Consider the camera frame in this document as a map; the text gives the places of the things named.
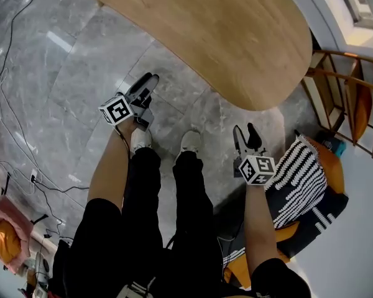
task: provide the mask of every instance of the forearm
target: forearm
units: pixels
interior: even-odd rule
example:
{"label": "forearm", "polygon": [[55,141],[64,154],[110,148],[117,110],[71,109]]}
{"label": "forearm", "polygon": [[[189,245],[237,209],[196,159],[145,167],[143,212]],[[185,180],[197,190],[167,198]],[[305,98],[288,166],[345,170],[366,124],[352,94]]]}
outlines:
{"label": "forearm", "polygon": [[247,186],[244,233],[247,265],[251,275],[258,265],[278,257],[274,223],[262,186]]}
{"label": "forearm", "polygon": [[[122,134],[130,146],[132,131]],[[122,209],[124,189],[127,181],[128,150],[123,139],[114,131],[95,169],[90,184],[88,201],[106,199]]]}

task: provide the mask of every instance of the person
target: person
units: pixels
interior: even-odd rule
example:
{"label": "person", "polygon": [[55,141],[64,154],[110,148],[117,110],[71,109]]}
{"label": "person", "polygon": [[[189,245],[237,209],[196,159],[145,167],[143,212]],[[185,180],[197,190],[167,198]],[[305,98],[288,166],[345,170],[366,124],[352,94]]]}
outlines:
{"label": "person", "polygon": [[[223,282],[223,256],[205,193],[200,134],[187,132],[175,160],[177,231],[163,249],[157,208],[160,158],[149,132],[132,119],[113,132],[91,180],[83,220],[64,270],[67,297],[311,297],[306,282],[278,258],[274,225],[260,186],[248,186],[245,209],[251,291]],[[128,147],[134,156],[130,159]]]}

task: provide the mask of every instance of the white shoe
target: white shoe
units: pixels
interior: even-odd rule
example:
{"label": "white shoe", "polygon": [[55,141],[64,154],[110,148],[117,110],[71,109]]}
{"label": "white shoe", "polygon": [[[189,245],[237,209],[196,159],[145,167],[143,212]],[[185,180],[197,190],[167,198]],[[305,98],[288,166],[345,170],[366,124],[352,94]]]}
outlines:
{"label": "white shoe", "polygon": [[198,154],[200,147],[201,147],[200,133],[196,130],[187,131],[181,139],[181,149],[180,149],[180,153],[176,157],[176,160],[181,155],[181,153],[183,153],[184,151],[192,151]]}
{"label": "white shoe", "polygon": [[150,131],[142,131],[140,128],[136,128],[131,135],[131,147],[130,152],[136,153],[139,148],[151,147],[152,146],[152,135]]}

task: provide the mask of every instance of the wooden table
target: wooden table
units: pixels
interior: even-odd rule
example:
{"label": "wooden table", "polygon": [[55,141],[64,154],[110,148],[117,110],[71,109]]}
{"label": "wooden table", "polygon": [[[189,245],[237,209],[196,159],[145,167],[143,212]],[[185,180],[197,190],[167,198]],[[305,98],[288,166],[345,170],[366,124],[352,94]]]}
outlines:
{"label": "wooden table", "polygon": [[162,42],[244,109],[280,104],[310,64],[310,31],[292,0],[99,1]]}

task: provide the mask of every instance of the black and white marker cube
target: black and white marker cube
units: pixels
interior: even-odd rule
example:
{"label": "black and white marker cube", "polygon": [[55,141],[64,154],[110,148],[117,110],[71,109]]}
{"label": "black and white marker cube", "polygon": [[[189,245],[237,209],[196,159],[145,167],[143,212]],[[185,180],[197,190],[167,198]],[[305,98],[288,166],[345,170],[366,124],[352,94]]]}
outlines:
{"label": "black and white marker cube", "polygon": [[112,126],[120,124],[123,120],[134,115],[123,95],[112,97],[99,106],[98,109],[106,122]]}
{"label": "black and white marker cube", "polygon": [[239,170],[247,184],[262,186],[275,175],[275,162],[268,156],[246,156]]}

